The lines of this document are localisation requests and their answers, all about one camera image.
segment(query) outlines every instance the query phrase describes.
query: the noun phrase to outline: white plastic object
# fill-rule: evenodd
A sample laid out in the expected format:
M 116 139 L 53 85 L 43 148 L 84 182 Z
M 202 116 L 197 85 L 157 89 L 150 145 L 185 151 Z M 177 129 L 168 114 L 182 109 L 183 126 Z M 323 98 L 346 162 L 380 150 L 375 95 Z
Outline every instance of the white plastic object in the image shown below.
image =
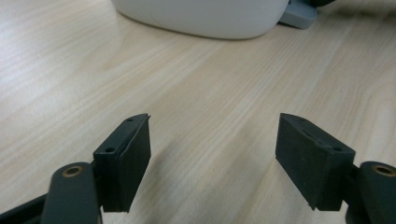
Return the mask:
M 263 35 L 289 0 L 112 0 L 125 16 L 191 35 L 244 39 Z

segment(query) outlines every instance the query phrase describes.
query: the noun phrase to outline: light wood surface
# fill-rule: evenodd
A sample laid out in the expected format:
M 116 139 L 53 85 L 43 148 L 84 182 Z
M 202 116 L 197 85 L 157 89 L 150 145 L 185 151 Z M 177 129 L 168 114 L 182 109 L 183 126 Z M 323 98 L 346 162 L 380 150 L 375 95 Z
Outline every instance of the light wood surface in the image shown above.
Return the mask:
M 345 204 L 313 212 L 276 161 L 281 112 L 357 165 L 396 165 L 395 1 L 334 2 L 308 30 L 243 41 L 149 27 L 109 0 L 0 8 L 0 213 L 140 113 L 152 158 L 131 212 L 105 223 L 344 223 Z

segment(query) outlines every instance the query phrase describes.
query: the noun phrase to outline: table surface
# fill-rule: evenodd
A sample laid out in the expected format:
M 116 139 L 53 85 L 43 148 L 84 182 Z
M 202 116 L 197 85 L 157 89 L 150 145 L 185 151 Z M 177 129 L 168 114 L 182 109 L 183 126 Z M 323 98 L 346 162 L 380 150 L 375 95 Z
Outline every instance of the table surface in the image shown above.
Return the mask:
M 152 158 L 105 223 L 343 223 L 313 212 L 275 159 L 280 113 L 396 164 L 396 2 L 320 8 L 308 30 L 241 41 L 131 21 L 109 0 L 0 2 L 0 212 L 149 113 Z

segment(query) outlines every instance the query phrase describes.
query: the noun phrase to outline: gray object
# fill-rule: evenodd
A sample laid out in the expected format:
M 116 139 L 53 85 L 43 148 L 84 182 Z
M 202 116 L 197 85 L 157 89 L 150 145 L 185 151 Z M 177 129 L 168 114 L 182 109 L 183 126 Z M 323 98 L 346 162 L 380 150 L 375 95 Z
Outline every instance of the gray object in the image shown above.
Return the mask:
M 289 0 L 279 22 L 300 29 L 307 29 L 317 19 L 317 8 L 309 0 Z

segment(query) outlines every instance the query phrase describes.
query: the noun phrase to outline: white container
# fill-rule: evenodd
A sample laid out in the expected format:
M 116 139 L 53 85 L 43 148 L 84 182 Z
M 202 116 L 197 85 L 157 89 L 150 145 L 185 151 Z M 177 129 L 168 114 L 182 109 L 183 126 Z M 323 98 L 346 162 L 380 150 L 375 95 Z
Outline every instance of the white container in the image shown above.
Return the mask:
M 112 0 L 127 17 L 191 35 L 243 39 L 263 35 L 289 0 Z

